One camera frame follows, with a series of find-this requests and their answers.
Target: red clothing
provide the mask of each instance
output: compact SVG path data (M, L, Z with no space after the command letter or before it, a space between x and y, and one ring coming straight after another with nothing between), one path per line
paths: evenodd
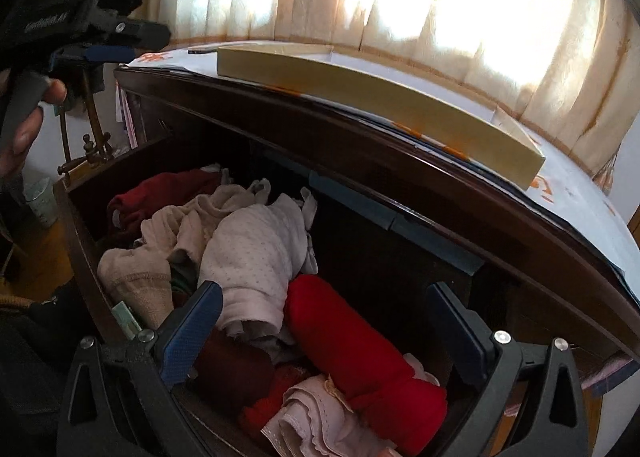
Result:
M130 241L141 235L140 224L165 206L182 206L196 195L211 195L222 176L219 172L193 169L180 173L159 173L122 195L116 195L107 206L110 234ZM114 225L113 214L116 212Z
M273 380L269 355L213 329L193 366L196 389L214 407L235 417L266 397Z
M289 284L285 322L381 439L410 456L424 449L447 413L446 390L414 379L402 354L319 277Z
M269 395L259 399L250 407L243 408L242 413L238 416L238 424L242 431L252 439L261 442L264 436L260 430L282 408L284 393L308 377L311 377L311 374L301 367L293 365L278 367L271 380Z

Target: wooden furniture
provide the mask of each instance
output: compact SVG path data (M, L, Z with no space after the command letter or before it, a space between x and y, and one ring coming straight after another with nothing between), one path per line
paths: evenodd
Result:
M264 152L273 151L485 261L474 275L465 275L319 196L312 234L321 276L444 383L450 361L430 335L418 299L423 286L440 280L492 329L506 329L523 342L566 338L583 374L618 350L640 357L640 310L607 260L507 186L291 94L148 69L120 68L116 78L128 93L141 146L69 187L63 182L54 187L76 281L105 341L124 339L97 279L98 260L109 247L104 243L108 201L158 172L211 162L228 167L241 184L266 176L274 193L299 189L303 179L265 160ZM235 427L206 413L193 394L182 390L178 396L204 432L225 441L223 454L233 441L247 445Z
M634 213L634 216L631 217L631 220L628 223L629 231L633 235L633 238L636 240L636 244L640 246L640 207Z

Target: hand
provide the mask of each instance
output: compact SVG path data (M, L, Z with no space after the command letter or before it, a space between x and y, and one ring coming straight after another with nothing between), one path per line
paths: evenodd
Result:
M0 96L6 92L8 80L9 71L0 72ZM51 80L49 88L44 94L45 102L61 104L65 98L65 84L60 80ZM0 152L0 178L11 178L21 172L29 149L40 133L43 119L42 108L38 106L18 127L13 144Z

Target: cardboard box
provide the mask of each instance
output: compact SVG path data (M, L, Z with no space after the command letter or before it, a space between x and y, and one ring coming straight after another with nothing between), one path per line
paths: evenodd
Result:
M523 190L544 163L540 150L504 111L495 126L414 88L332 64L331 46L260 43L217 49L220 76L308 94L384 117L490 168Z

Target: clothing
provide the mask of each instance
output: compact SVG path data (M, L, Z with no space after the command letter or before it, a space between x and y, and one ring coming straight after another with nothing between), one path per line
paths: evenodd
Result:
M269 394L250 407L244 407L238 416L238 424L242 431L252 439L262 441L264 435L260 431L282 408L284 393L309 377L311 374L302 367L282 365L276 368Z
M255 204L220 222L202 256L198 285L215 281L224 307L216 326L244 341L278 335L289 281L300 270L316 273L308 229L317 203L281 194L270 206Z
M282 457L376 457L390 446L311 377L284 395L282 409L262 429Z
M248 189L222 185L213 195L162 208L142 222L142 246L103 254L98 264L102 285L114 302L124 301L146 327L158 328L173 310L170 263L188 258L199 267L204 247L220 221L242 207L265 203L270 190L266 179Z
M274 368L267 353L214 329L193 364L195 385L217 410L236 416L267 397Z
M56 288L48 300L32 303L24 314L10 316L8 321L42 361L65 374L82 337L98 334L75 280Z
M410 456L424 449L447 413L444 389L414 379L402 354L319 277L289 284L285 318L303 352L381 439Z
M274 365L289 363L289 361L298 360L305 356L284 325L277 336L255 338L247 341L247 344L264 350Z
M215 172L194 169L180 173L159 173L107 205L111 235L140 236L140 224L165 206L181 206L196 195L212 194L221 183L220 166Z
M198 266L188 257L180 262L170 262L171 291L191 296L196 292L198 284Z

